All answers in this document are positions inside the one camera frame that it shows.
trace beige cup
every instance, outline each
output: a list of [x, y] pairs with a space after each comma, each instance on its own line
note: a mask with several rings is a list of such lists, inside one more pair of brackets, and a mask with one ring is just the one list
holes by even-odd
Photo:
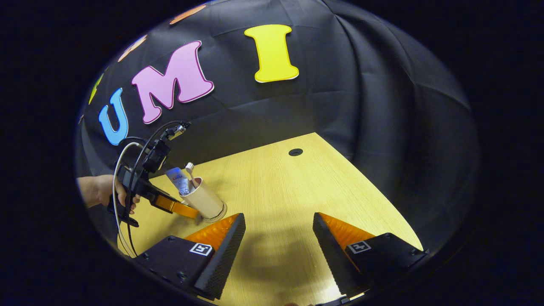
[[204, 222], [214, 223], [221, 220], [227, 212], [227, 205], [204, 183], [201, 177], [196, 177], [195, 181], [197, 188], [187, 195], [182, 195], [181, 198], [190, 207], [200, 211]]

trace white cable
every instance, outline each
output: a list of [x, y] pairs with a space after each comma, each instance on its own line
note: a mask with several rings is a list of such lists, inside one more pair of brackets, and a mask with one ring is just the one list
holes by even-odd
[[117, 203], [115, 202], [115, 198], [117, 198], [117, 195], [115, 194], [115, 180], [117, 179], [117, 172], [119, 171], [119, 168], [121, 166], [121, 159], [123, 158], [123, 155], [127, 151], [127, 149], [130, 146], [137, 145], [140, 147], [143, 147], [137, 142], [131, 142], [126, 145], [126, 147], [123, 149], [121, 154], [119, 155], [119, 159], [117, 160], [117, 165], [115, 165], [115, 171], [113, 172], [113, 184], [112, 184], [112, 195], [113, 195], [113, 209], [115, 210], [115, 223], [117, 224], [117, 230], [119, 231], [119, 236], [121, 236], [121, 244], [124, 242], [125, 244], [123, 246], [126, 246], [127, 252], [130, 253], [130, 256], [136, 257], [136, 255], [132, 252], [131, 248], [129, 247], [127, 241], [125, 240], [125, 237], [123, 236], [123, 233], [121, 232], [121, 226], [119, 225], [119, 219], [117, 215]]

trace blue letter u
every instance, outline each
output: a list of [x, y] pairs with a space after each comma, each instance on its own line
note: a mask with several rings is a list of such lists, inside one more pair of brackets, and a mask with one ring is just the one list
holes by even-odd
[[106, 138], [112, 145], [118, 145], [119, 142], [128, 134], [128, 120], [127, 115], [125, 114], [125, 109], [123, 108], [123, 103], [121, 102], [121, 93], [123, 90], [119, 88], [116, 90], [112, 97], [109, 99], [109, 103], [113, 105], [117, 119], [119, 120], [119, 128], [117, 131], [113, 130], [112, 123], [108, 118], [108, 106], [104, 105], [100, 114], [98, 115], [98, 120], [102, 124], [102, 129], [106, 134]]

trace foam letter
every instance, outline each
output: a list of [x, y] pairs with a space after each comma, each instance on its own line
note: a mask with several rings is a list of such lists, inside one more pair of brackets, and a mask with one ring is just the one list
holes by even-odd
[[108, 117], [108, 106], [104, 105], [100, 114], [98, 115], [98, 120], [102, 124], [102, 130], [106, 134], [106, 138], [112, 145], [118, 145], [119, 142], [127, 137], [128, 134], [128, 120], [123, 108], [123, 103], [121, 102], [121, 93], [123, 90], [119, 88], [116, 90], [112, 97], [109, 99], [109, 103], [113, 105], [117, 119], [119, 120], [119, 128], [117, 131], [113, 130], [112, 123], [109, 121]]
[[259, 56], [259, 71], [255, 80], [260, 83], [296, 78], [299, 69], [289, 61], [285, 35], [291, 27], [264, 25], [247, 29], [244, 34], [253, 37]]
[[162, 113], [161, 108], [153, 104], [151, 95], [164, 107], [172, 109], [176, 81], [180, 87], [177, 99], [181, 103], [198, 99], [213, 90], [213, 82], [204, 78], [196, 54], [201, 44], [200, 40], [193, 41], [174, 51], [164, 75], [148, 66], [134, 76], [132, 84], [138, 88], [145, 124], [157, 120]]

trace toothpaste tube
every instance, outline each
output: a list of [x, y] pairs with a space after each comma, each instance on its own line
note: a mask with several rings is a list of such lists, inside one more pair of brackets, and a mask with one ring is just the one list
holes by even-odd
[[189, 179], [183, 175], [183, 172], [181, 172], [179, 167], [172, 168], [165, 173], [174, 186], [176, 186], [176, 188], [179, 190], [181, 196], [185, 196], [194, 191], [194, 188], [189, 184]]

